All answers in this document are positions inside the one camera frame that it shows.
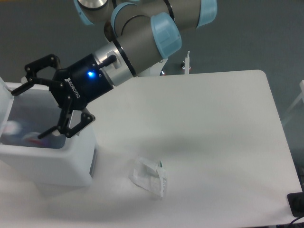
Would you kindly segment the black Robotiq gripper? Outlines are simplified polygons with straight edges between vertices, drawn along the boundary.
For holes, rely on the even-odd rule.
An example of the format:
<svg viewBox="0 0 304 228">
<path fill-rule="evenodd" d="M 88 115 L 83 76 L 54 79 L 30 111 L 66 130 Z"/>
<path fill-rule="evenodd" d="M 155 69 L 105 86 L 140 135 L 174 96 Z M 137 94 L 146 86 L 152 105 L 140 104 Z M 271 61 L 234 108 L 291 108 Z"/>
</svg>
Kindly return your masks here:
<svg viewBox="0 0 304 228">
<path fill-rule="evenodd" d="M 34 85 L 48 86 L 58 106 L 61 107 L 57 125 L 39 134 L 38 139 L 42 139 L 55 131 L 71 138 L 95 120 L 95 116 L 85 109 L 81 111 L 80 122 L 77 125 L 72 128 L 67 125 L 72 109 L 83 110 L 88 103 L 114 88 L 101 70 L 101 68 L 107 67 L 113 62 L 113 55 L 99 64 L 95 57 L 90 54 L 71 66 L 60 69 L 60 59 L 56 55 L 50 54 L 24 66 L 26 82 L 12 90 L 11 94 L 18 96 Z M 47 67 L 57 70 L 53 80 L 37 76 L 40 70 Z"/>
</svg>

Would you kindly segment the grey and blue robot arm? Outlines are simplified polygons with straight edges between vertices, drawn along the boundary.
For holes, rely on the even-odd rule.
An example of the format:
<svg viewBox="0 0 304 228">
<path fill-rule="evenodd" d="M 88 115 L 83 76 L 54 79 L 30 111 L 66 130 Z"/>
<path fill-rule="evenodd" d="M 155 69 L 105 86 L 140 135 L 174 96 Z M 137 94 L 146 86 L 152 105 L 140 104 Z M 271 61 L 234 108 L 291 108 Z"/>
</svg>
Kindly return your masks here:
<svg viewBox="0 0 304 228">
<path fill-rule="evenodd" d="M 154 0 L 148 3 L 78 0 L 91 23 L 108 20 L 109 43 L 67 68 L 50 54 L 25 66 L 26 83 L 11 93 L 18 96 L 35 84 L 49 88 L 61 109 L 58 123 L 41 133 L 70 138 L 95 117 L 86 106 L 114 87 L 167 59 L 182 46 L 180 32 L 211 23 L 218 11 L 215 0 Z"/>
</svg>

